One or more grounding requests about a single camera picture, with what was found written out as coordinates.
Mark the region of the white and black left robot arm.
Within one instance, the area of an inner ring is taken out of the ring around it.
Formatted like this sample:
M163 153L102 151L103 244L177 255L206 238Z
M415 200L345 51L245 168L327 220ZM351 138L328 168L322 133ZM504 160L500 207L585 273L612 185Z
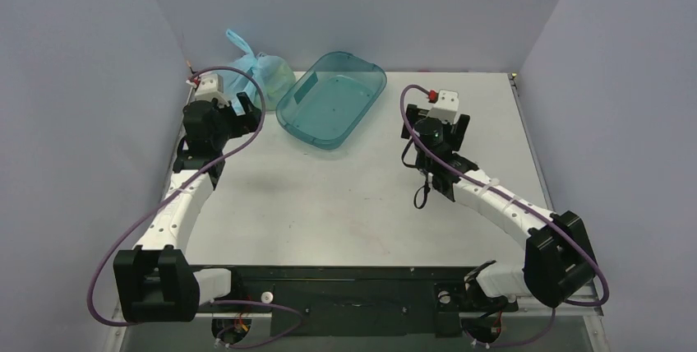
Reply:
M216 189L225 166L224 147L233 138L260 130L262 111L238 93L240 110L215 95L183 108L184 135L178 143L165 204L130 250L113 260L122 315L127 323L189 322L206 303L223 310L242 306L245 288L227 269L195 269L186 259L193 227Z

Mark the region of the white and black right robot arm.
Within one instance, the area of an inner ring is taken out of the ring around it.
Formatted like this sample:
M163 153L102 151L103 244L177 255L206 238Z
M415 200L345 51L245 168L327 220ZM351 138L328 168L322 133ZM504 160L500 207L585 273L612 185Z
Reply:
M466 206L511 237L524 251L521 266L484 262L464 277L465 301L485 308L501 300L533 296L549 308L566 303L589 306L573 295L599 275L583 221L572 211L561 215L534 205L502 187L450 144L463 131L458 124L430 118L414 104L402 109L401 136L416 151L411 165L434 190Z

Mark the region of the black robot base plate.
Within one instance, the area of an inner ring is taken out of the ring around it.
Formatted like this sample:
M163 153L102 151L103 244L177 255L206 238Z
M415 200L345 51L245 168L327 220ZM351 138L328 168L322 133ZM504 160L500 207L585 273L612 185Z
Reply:
M471 267L456 266L233 266L230 292L205 303L198 317L218 327L241 319L270 320L277 335L298 322L295 336L457 337L464 324L490 324L494 312L514 313L503 298L472 299Z

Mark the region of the light blue plastic bag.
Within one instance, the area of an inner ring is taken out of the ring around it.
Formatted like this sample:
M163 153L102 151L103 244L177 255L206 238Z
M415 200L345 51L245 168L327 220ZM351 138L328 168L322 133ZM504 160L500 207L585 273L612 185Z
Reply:
M262 89L266 111L275 111L280 100L296 82L294 72L283 58L267 53L254 53L252 47L232 30L226 30L225 34L228 40L243 52L243 55L229 66L251 76ZM256 87L246 77L227 70L219 72L219 75L223 78L224 93L233 101L236 111L242 110L236 97L240 92L246 93L257 108L261 107Z

